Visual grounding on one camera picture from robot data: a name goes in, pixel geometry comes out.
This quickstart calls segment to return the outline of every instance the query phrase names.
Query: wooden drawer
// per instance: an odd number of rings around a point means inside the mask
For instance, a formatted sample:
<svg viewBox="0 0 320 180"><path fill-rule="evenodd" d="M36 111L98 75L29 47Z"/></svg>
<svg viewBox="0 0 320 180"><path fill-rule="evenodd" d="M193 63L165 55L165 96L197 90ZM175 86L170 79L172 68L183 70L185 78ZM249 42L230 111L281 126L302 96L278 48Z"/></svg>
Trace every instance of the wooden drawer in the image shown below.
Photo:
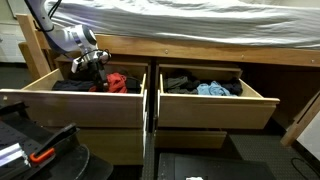
<svg viewBox="0 0 320 180"><path fill-rule="evenodd" d="M51 132L58 128L45 127ZM77 134L80 144L91 153L113 165L143 165L143 131L141 129L81 128Z"/></svg>
<svg viewBox="0 0 320 180"><path fill-rule="evenodd" d="M57 80L64 80L70 67L60 67L22 90L2 89L10 102L23 101L28 115L42 126L142 128L146 64L108 64L106 72L128 70L142 81L140 94L51 91Z"/></svg>
<svg viewBox="0 0 320 180"><path fill-rule="evenodd" d="M156 130L156 148L219 149L227 133L224 131Z"/></svg>
<svg viewBox="0 0 320 180"><path fill-rule="evenodd" d="M279 103L242 80L243 93L238 97L165 93L163 79L176 68L189 70L200 80L229 80L242 73L239 68L160 65L158 127L262 129Z"/></svg>

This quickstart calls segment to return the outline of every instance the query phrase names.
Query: red cloth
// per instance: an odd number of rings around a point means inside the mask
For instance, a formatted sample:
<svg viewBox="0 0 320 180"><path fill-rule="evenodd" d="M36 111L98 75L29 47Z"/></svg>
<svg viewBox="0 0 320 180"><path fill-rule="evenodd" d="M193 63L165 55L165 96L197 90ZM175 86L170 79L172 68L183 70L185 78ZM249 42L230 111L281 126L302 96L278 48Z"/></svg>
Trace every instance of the red cloth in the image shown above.
<svg viewBox="0 0 320 180"><path fill-rule="evenodd" d="M119 73L107 74L108 91L111 93L127 93L126 80L127 77ZM96 92L97 87L93 86L89 92Z"/></svg>

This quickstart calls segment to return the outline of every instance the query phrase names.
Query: white bedsheet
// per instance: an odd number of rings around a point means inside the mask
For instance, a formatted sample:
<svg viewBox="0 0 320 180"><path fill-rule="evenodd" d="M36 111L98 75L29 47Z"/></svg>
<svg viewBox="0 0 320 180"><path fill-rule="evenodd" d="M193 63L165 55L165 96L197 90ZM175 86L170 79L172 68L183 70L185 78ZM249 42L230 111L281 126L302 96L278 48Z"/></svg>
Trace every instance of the white bedsheet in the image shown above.
<svg viewBox="0 0 320 180"><path fill-rule="evenodd" d="M49 9L55 0L49 0ZM320 9L237 0L64 0L53 18L95 33L320 48Z"/></svg>

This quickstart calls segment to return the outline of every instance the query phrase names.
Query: black device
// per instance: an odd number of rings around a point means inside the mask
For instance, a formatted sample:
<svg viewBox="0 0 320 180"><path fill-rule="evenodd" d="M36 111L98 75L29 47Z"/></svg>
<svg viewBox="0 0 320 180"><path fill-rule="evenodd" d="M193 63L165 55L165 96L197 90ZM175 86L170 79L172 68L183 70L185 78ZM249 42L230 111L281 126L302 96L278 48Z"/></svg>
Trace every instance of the black device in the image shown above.
<svg viewBox="0 0 320 180"><path fill-rule="evenodd" d="M113 166L78 142L75 124L53 134L30 120L25 108L22 102L0 107L0 150L19 143L31 165L11 179L108 179ZM0 167L0 179L15 167Z"/></svg>
<svg viewBox="0 0 320 180"><path fill-rule="evenodd" d="M160 154L158 180L275 180L264 162Z"/></svg>

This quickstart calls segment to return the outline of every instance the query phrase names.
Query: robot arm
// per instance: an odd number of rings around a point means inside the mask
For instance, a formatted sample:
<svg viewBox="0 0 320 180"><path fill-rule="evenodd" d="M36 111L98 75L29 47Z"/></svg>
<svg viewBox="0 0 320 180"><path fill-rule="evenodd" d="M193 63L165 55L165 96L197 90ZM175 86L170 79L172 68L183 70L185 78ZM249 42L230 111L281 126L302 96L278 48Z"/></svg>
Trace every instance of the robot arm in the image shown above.
<svg viewBox="0 0 320 180"><path fill-rule="evenodd" d="M101 59L104 59L104 62L106 62L111 55L107 51L98 49L93 31L85 25L55 29L44 8L45 1L25 0L51 49L60 54L80 49L82 56L73 60L71 71L75 73L83 69L89 69L93 72L91 75L94 81L99 81L99 86L101 86L101 83L103 84L103 81L106 81Z"/></svg>

